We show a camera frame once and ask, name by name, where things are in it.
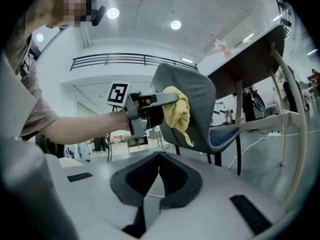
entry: blue chair seat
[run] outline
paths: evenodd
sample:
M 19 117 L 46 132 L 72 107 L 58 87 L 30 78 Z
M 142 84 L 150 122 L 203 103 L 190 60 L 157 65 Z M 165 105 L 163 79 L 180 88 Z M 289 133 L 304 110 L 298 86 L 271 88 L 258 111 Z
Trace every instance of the blue chair seat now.
M 210 130 L 210 143 L 216 152 L 224 151 L 241 133 L 240 128 Z

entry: wooden tabletop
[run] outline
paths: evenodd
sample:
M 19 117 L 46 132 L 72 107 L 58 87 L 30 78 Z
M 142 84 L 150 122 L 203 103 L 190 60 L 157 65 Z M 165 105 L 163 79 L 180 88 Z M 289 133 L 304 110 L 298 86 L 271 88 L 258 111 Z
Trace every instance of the wooden tabletop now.
M 272 43 L 275 43 L 276 50 L 283 56 L 285 31 L 280 24 L 270 27 L 257 36 L 208 74 L 215 85 L 217 100 L 236 93 L 236 82 L 241 79 L 243 79 L 242 87 L 245 88 L 270 77 L 270 71 L 277 72 L 279 64 L 271 56 Z

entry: headphones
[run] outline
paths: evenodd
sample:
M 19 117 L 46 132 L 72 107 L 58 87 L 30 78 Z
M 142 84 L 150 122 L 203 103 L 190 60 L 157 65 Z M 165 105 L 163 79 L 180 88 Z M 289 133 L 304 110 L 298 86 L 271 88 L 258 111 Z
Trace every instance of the headphones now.
M 101 5 L 99 9 L 92 8 L 97 4 L 97 0 L 86 0 L 86 14 L 91 15 L 92 26 L 96 27 L 107 12 L 105 4 Z

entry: gray chair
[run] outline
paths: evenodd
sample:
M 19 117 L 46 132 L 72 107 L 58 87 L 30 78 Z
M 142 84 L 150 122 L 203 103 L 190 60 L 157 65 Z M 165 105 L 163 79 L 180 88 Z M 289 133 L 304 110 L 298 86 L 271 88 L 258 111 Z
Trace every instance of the gray chair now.
M 190 122 L 186 133 L 193 147 L 186 143 L 185 137 L 175 128 L 167 124 L 160 125 L 166 142 L 175 145 L 177 155 L 179 147 L 207 154 L 211 164 L 211 154 L 214 155 L 215 165 L 221 167 L 221 153 L 236 139 L 237 144 L 237 173 L 241 172 L 240 128 L 210 130 L 210 123 L 215 107 L 216 88 L 213 82 L 203 74 L 192 69 L 170 64 L 160 64 L 153 76 L 151 88 L 161 93 L 166 87 L 178 88 L 188 98 L 190 106 Z

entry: black metal railing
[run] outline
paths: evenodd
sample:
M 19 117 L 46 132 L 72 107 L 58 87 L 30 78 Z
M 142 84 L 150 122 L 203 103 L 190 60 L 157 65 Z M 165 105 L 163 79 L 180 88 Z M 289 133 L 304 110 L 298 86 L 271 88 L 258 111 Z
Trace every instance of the black metal railing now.
M 291 30 L 292 30 L 291 7 L 288 2 L 283 0 L 276 0 L 276 3 L 278 5 L 279 15 L 281 16 L 280 23 L 285 30 L 284 38 L 288 38 L 291 36 Z
M 147 54 L 139 54 L 139 53 L 100 53 L 100 54 L 92 54 L 88 56 L 82 56 L 73 59 L 72 66 L 70 71 L 87 66 L 93 65 L 108 65 L 108 64 L 142 64 L 144 66 L 158 66 L 161 63 L 173 64 L 181 67 L 185 67 L 191 70 L 198 71 L 196 65 L 186 64 L 177 60 L 163 58 L 158 56 L 152 56 Z

